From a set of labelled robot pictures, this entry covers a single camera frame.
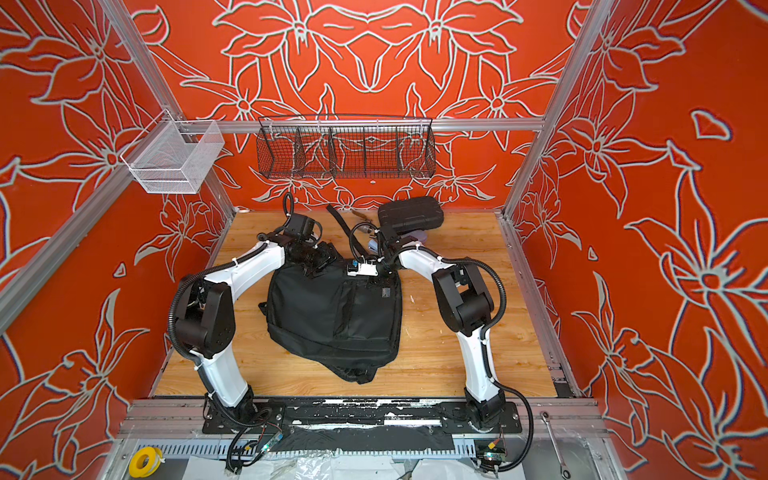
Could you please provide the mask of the black student backpack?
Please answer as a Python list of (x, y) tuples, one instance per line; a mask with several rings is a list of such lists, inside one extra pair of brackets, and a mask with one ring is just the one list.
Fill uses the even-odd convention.
[(347, 382), (371, 382), (398, 355), (402, 326), (399, 274), (352, 276), (340, 259), (309, 276), (287, 263), (259, 304), (271, 339)]

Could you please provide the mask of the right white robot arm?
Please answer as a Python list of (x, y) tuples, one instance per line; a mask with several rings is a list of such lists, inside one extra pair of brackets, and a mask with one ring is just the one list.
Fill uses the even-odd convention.
[(506, 395), (522, 402), (528, 430), (534, 430), (530, 402), (518, 390), (502, 384), (496, 375), (490, 331), (503, 318), (507, 294), (500, 276), (488, 264), (472, 259), (446, 258), (417, 240), (399, 237), (389, 227), (376, 230), (378, 261), (418, 273), (429, 280), (445, 325), (456, 334), (466, 382), (469, 422), (484, 432), (500, 421)]

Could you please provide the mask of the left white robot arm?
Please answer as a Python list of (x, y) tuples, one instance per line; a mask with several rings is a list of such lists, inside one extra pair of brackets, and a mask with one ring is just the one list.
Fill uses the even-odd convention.
[(242, 256), (181, 281), (169, 309), (168, 336), (176, 352), (194, 364), (208, 399), (229, 422), (254, 426), (266, 416), (254, 405), (233, 351), (239, 296), (289, 263), (315, 273), (340, 259), (330, 243), (264, 239)]

